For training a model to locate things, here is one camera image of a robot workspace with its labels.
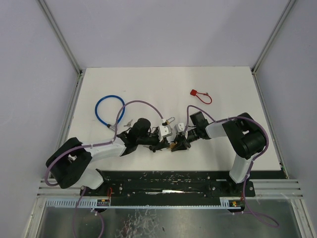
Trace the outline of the blue cable lock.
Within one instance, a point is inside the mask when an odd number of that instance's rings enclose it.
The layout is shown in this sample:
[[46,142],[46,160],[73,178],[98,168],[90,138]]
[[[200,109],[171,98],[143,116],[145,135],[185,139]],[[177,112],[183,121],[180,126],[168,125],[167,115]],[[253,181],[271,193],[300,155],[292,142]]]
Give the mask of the blue cable lock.
[[99,99],[95,105],[95,116],[97,120],[114,131],[116,113],[120,107],[125,105],[124,100],[117,95],[107,95]]

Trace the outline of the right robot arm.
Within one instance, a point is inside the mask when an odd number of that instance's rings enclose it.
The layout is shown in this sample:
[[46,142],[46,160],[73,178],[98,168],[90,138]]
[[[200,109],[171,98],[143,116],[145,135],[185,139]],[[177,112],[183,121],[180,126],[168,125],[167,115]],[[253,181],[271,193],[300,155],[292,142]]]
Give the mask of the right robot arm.
[[199,139],[227,137],[236,153],[229,176],[236,184],[247,180],[254,160],[268,149],[269,139],[263,127],[248,113],[212,123],[202,112],[194,113],[189,118],[193,129],[187,132],[178,130],[171,151],[187,150],[192,142]]

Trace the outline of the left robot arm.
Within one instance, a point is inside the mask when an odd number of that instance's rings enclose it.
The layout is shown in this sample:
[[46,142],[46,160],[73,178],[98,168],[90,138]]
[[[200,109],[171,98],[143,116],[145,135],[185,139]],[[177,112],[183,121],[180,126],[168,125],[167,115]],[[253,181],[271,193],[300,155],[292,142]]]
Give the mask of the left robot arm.
[[131,154],[139,145],[148,146],[153,152],[168,148],[167,137],[170,135],[171,128],[167,122],[151,131],[150,121],[140,118],[131,128],[118,134],[114,141],[84,145],[78,138],[70,138],[46,161],[48,172],[56,183],[49,183],[48,180],[45,183],[58,185],[62,189],[75,184],[97,189],[104,179],[97,169],[89,168],[91,163]]

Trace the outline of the small brass padlock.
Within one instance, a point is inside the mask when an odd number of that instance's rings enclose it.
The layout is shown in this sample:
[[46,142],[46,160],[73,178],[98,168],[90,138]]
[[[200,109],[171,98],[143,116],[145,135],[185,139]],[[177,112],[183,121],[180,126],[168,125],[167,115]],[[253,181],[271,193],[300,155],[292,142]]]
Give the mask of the small brass padlock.
[[170,124],[170,123],[172,123],[173,121],[175,121],[175,117],[170,117],[170,118],[168,118],[168,119],[166,120],[166,123],[167,123],[167,124]]

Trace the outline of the red cable padlock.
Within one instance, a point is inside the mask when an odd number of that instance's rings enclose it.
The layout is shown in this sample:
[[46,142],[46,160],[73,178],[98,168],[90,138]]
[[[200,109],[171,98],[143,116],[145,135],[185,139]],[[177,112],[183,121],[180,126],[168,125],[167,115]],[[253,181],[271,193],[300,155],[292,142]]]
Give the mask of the red cable padlock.
[[210,105],[212,103],[212,97],[210,95],[204,95],[204,93],[198,92],[195,89],[190,91],[190,95],[198,98],[205,105]]

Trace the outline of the large brass padlock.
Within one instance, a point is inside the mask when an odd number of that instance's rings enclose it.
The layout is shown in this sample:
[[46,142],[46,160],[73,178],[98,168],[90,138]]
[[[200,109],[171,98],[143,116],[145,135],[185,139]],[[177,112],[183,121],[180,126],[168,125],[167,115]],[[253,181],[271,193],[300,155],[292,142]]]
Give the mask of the large brass padlock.
[[170,146],[169,146],[170,150],[172,150],[175,145],[176,145],[176,144],[175,144],[174,142],[171,142],[171,143],[170,143]]

